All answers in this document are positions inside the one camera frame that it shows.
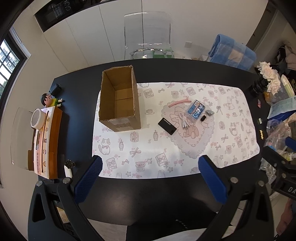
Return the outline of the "black rectangular device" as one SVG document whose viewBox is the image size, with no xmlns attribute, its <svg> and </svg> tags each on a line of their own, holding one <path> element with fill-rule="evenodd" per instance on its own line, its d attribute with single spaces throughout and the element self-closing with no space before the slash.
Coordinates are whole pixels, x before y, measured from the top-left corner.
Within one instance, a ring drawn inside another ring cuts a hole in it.
<svg viewBox="0 0 296 241">
<path fill-rule="evenodd" d="M 177 128 L 172 125 L 168 120 L 166 120 L 165 118 L 162 118 L 159 122 L 158 125 L 165 130 L 169 135 L 172 135 L 175 133 L 175 131 L 177 130 Z"/>
</svg>

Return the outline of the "pink hair clip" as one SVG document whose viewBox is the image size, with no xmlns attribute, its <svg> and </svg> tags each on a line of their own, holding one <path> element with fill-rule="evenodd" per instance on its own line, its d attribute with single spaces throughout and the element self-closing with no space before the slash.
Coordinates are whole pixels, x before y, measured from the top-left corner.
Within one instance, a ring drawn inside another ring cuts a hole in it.
<svg viewBox="0 0 296 241">
<path fill-rule="evenodd" d="M 178 104 L 182 104 L 182 103 L 191 103 L 192 101 L 189 100 L 189 99 L 183 99 L 183 100 L 179 100 L 179 101 L 175 101 L 171 104 L 168 105 L 169 108 L 175 106 L 175 105 L 178 105 Z"/>
</svg>

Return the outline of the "clear plastic bags pile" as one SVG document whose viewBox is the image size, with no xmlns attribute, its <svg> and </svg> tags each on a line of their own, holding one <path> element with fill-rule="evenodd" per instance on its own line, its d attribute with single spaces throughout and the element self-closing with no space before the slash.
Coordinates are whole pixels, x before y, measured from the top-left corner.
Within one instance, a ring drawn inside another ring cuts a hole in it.
<svg viewBox="0 0 296 241">
<path fill-rule="evenodd" d="M 269 146 L 295 165 L 295 151 L 285 144 L 287 137 L 295 140 L 295 119 L 291 116 L 285 121 L 270 120 L 267 123 L 268 137 L 264 146 Z"/>
</svg>

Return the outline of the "orange printed carton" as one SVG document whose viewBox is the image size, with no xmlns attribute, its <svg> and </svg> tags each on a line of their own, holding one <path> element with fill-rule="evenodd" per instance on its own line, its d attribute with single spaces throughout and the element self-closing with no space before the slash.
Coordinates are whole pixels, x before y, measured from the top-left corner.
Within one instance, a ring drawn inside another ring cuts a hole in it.
<svg viewBox="0 0 296 241">
<path fill-rule="evenodd" d="M 58 178 L 57 150 L 62 110 L 58 107 L 43 108 L 46 121 L 41 130 L 33 129 L 32 149 L 28 151 L 28 168 L 37 175 Z"/>
</svg>

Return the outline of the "white rose bouquet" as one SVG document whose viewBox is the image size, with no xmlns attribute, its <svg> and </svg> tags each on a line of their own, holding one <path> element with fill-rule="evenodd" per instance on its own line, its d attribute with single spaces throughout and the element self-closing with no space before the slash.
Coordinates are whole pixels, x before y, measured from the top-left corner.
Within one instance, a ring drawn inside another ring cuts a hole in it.
<svg viewBox="0 0 296 241">
<path fill-rule="evenodd" d="M 272 93 L 273 95 L 277 94 L 280 89 L 280 76 L 278 72 L 271 68 L 270 63 L 265 61 L 259 62 L 257 66 L 262 77 L 267 80 L 267 92 Z"/>
</svg>

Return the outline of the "small grey clip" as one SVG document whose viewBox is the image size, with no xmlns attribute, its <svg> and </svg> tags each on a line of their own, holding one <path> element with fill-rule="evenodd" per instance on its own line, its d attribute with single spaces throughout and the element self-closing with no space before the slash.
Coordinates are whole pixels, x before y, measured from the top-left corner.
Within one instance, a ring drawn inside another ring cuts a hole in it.
<svg viewBox="0 0 296 241">
<path fill-rule="evenodd" d="M 205 112 L 208 116 L 212 116 L 214 114 L 212 110 L 206 110 Z"/>
</svg>

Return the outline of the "pink patterned table mat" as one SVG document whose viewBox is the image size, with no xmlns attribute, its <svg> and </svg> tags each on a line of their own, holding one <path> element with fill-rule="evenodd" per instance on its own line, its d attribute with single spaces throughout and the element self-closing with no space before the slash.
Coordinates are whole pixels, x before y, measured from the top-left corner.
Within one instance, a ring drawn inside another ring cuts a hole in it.
<svg viewBox="0 0 296 241">
<path fill-rule="evenodd" d="M 236 87 L 204 83 L 138 84 L 141 128 L 113 132 L 94 122 L 92 152 L 103 161 L 100 177 L 151 179 L 196 174 L 207 155 L 223 168 L 257 155 L 260 147 L 247 100 Z M 169 104 L 189 99 L 171 108 Z M 205 110 L 197 120 L 186 111 L 198 100 Z M 214 114 L 208 116 L 206 110 Z M 165 118 L 177 130 L 169 135 L 158 122 Z"/>
</svg>

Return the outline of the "open cardboard box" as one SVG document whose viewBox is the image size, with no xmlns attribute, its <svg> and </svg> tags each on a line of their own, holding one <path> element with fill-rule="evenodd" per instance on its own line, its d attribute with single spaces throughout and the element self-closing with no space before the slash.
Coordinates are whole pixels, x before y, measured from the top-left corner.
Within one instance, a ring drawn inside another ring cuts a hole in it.
<svg viewBox="0 0 296 241">
<path fill-rule="evenodd" d="M 141 128 L 137 82 L 133 66 L 102 72 L 99 121 L 114 132 Z"/>
</svg>

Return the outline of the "white tape roll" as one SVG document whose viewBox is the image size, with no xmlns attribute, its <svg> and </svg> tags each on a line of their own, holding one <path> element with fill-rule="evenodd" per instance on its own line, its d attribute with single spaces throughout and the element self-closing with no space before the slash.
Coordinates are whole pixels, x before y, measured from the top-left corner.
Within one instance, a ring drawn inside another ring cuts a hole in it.
<svg viewBox="0 0 296 241">
<path fill-rule="evenodd" d="M 46 113 L 43 109 L 36 109 L 31 117 L 31 127 L 36 130 L 41 130 L 45 124 L 46 121 Z"/>
</svg>

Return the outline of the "blue labelled plastic packet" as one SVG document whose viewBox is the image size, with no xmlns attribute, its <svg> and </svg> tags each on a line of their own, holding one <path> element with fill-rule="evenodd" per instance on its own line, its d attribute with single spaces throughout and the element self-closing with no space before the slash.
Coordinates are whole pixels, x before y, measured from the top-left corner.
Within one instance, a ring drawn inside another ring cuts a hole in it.
<svg viewBox="0 0 296 241">
<path fill-rule="evenodd" d="M 205 106 L 198 100 L 193 101 L 186 111 L 186 114 L 193 120 L 197 120 L 205 110 Z"/>
</svg>

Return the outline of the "cartoon boy figurine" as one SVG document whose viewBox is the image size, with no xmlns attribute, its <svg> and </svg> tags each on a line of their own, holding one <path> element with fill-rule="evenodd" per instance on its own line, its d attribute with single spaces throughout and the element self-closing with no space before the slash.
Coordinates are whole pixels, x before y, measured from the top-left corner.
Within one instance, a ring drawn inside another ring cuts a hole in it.
<svg viewBox="0 0 296 241">
<path fill-rule="evenodd" d="M 53 98 L 49 93 L 44 93 L 41 96 L 41 104 L 46 108 L 53 107 L 53 106 L 61 107 L 63 102 L 64 100 L 62 98 L 61 99 Z"/>
</svg>

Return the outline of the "black power adapter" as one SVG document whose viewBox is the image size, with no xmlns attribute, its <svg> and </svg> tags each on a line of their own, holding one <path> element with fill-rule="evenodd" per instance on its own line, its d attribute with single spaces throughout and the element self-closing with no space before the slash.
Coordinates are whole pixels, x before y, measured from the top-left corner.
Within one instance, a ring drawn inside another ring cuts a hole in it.
<svg viewBox="0 0 296 241">
<path fill-rule="evenodd" d="M 49 93 L 54 96 L 57 97 L 61 94 L 61 92 L 63 91 L 62 87 L 60 84 L 56 84 L 53 88 L 51 88 L 49 90 Z"/>
</svg>

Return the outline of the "blue checked folded towel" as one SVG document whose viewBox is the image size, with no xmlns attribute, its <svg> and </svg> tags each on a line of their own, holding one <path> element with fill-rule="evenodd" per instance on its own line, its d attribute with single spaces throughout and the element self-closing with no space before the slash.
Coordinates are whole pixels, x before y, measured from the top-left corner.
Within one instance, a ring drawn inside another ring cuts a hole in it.
<svg viewBox="0 0 296 241">
<path fill-rule="evenodd" d="M 256 58 L 256 53 L 246 45 L 226 35 L 218 34 L 208 53 L 207 61 L 248 71 Z"/>
</svg>

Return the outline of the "green box behind chair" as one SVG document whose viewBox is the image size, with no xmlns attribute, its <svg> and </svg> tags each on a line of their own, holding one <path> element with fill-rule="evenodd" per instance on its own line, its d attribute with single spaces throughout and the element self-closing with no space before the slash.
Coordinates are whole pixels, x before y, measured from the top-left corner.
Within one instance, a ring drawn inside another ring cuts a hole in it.
<svg viewBox="0 0 296 241">
<path fill-rule="evenodd" d="M 170 50 L 154 48 L 152 57 L 154 59 L 174 59 L 174 53 Z"/>
</svg>

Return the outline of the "clear acrylic chair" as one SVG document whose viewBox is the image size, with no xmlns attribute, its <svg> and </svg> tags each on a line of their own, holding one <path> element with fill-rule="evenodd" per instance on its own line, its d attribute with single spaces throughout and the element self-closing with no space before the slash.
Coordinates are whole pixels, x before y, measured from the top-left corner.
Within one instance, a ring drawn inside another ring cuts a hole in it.
<svg viewBox="0 0 296 241">
<path fill-rule="evenodd" d="M 124 17 L 125 60 L 152 59 L 154 48 L 170 50 L 171 17 L 163 11 L 142 11 Z"/>
</svg>

